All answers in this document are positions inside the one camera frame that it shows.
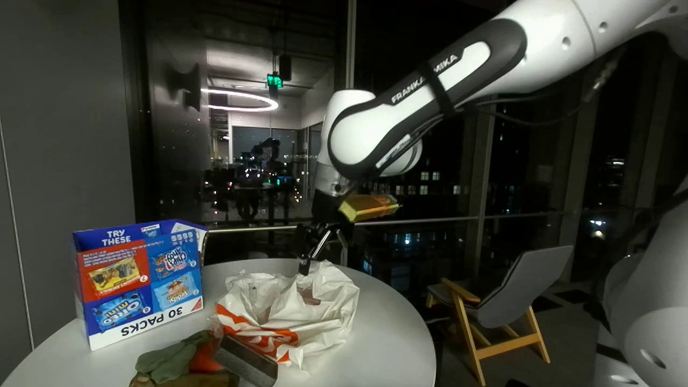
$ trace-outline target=white plastic bag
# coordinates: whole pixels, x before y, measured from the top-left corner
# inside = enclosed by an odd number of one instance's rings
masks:
[[[347,343],[358,303],[359,286],[331,263],[321,263],[309,276],[230,277],[216,311],[226,336],[301,369],[305,356]]]

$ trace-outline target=cereal box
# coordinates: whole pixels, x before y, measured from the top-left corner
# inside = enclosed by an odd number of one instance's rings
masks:
[[[205,230],[184,223],[73,232],[91,348],[203,311],[203,239]]]

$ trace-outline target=wooden chair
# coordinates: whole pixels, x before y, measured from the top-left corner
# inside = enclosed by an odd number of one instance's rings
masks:
[[[534,348],[546,363],[550,363],[531,303],[562,277],[567,261],[571,258],[571,250],[571,246],[562,246],[521,254],[501,286],[484,299],[462,285],[448,277],[441,279],[446,291],[451,296],[459,328],[468,347],[468,363],[480,385],[487,385],[481,361],[489,357]],[[493,330],[493,333],[501,331],[504,341],[490,341],[489,330]]]

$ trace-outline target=white table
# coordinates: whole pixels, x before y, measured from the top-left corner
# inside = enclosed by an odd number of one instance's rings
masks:
[[[50,336],[4,382],[4,387],[126,387],[141,353],[169,347],[216,325],[212,305],[224,296],[226,277],[262,271],[294,276],[297,261],[234,261],[205,270],[206,311],[165,328],[91,352],[79,319]],[[417,311],[387,285],[342,270],[359,289],[359,311],[345,347],[331,348],[307,370],[280,367],[278,387],[432,387],[435,347]]]

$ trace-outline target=ceiling light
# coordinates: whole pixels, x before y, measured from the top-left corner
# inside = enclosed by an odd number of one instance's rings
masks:
[[[275,99],[262,98],[262,96],[251,96],[251,94],[240,94],[240,90],[224,90],[224,88],[203,88],[206,96],[226,96],[233,99],[258,104],[258,105],[209,105],[209,110],[226,110],[226,112],[273,112],[280,107]]]

